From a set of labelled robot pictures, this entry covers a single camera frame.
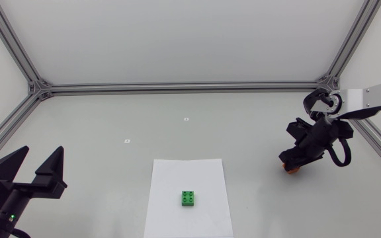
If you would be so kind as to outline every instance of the green lego brick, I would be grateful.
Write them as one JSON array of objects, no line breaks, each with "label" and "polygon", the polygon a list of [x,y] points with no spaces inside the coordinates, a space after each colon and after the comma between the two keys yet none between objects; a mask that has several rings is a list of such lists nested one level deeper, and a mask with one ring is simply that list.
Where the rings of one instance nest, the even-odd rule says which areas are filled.
[{"label": "green lego brick", "polygon": [[182,191],[182,206],[193,206],[195,202],[193,191]]}]

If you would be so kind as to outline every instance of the orange object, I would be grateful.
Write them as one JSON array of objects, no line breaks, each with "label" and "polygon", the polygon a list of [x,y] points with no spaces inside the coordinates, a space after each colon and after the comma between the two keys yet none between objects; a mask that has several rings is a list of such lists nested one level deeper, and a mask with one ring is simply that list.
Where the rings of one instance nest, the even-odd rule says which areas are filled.
[{"label": "orange object", "polygon": [[295,169],[291,169],[291,170],[289,170],[289,171],[286,171],[289,175],[291,175],[292,173],[296,173],[296,172],[298,172],[299,171],[299,167],[298,168],[295,168]]}]

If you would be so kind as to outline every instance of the aluminum frame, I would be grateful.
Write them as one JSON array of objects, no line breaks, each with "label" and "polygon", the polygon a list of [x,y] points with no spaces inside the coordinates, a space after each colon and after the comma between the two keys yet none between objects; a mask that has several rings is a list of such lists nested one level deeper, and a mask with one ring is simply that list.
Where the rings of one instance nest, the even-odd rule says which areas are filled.
[{"label": "aluminum frame", "polygon": [[[304,82],[215,82],[215,83],[117,83],[52,85],[41,78],[22,47],[15,31],[0,6],[0,38],[29,85],[27,96],[0,125],[0,149],[14,134],[40,101],[53,96],[115,95],[149,93],[230,93],[230,92],[309,92],[322,87],[329,91],[339,89],[340,75],[367,31],[381,0],[365,0],[348,35],[329,70],[315,81]],[[370,121],[351,121],[381,156],[381,131]]]}]

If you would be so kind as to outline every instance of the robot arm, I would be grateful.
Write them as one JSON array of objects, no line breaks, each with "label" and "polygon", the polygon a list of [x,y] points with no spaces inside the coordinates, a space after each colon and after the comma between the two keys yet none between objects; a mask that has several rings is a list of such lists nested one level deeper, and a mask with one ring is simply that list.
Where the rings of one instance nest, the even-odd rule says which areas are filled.
[{"label": "robot arm", "polygon": [[[304,99],[304,107],[315,122],[311,125],[300,118],[289,123],[287,132],[296,142],[295,147],[283,151],[279,158],[288,173],[323,157],[328,150],[333,162],[340,167],[351,162],[351,149],[347,139],[353,137],[348,122],[341,119],[365,119],[381,110],[381,84],[367,89],[345,89],[328,92],[317,89]],[[333,142],[339,140],[345,152],[341,162],[333,150]]]}]

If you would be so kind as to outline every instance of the black cable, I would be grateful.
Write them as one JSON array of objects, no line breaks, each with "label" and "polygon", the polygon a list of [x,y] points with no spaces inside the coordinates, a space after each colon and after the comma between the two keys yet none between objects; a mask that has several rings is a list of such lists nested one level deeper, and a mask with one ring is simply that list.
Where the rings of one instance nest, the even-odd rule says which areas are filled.
[{"label": "black cable", "polygon": [[19,229],[15,229],[15,228],[11,232],[11,235],[14,235],[15,237],[18,237],[18,238],[31,238],[29,235],[27,235],[26,232]]},{"label": "black cable", "polygon": [[347,166],[351,163],[351,159],[352,159],[351,158],[351,148],[349,148],[348,142],[345,138],[339,138],[339,141],[341,142],[341,144],[343,146],[343,151],[345,152],[345,160],[343,163],[339,160],[339,158],[337,158],[336,152],[332,148],[331,145],[327,145],[326,150],[328,150],[328,152],[331,156],[331,160],[333,160],[335,165],[337,165],[339,167],[344,167],[344,166]]}]

